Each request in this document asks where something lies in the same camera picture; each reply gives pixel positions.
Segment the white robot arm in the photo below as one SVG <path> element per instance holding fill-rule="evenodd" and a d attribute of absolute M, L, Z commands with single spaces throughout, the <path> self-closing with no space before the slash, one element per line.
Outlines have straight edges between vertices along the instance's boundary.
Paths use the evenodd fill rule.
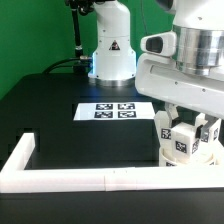
<path fill-rule="evenodd" d="M 131 52 L 130 14 L 115 1 L 93 0 L 98 47 L 92 81 L 102 85 L 135 80 L 139 93 L 161 100 L 170 120 L 178 106 L 205 114 L 198 136 L 224 120 L 224 0 L 155 0 L 174 20 L 168 32 L 141 39 L 143 54 Z"/>

